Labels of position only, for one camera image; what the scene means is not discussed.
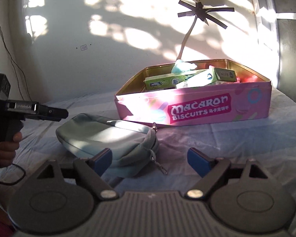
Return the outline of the person left hand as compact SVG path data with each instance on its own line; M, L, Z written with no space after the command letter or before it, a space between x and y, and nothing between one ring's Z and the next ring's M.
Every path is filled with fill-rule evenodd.
M22 133L17 132L13 136L12 141L5 141L0 143L0 168L12 165L16 156L16 151L20 147L22 140Z

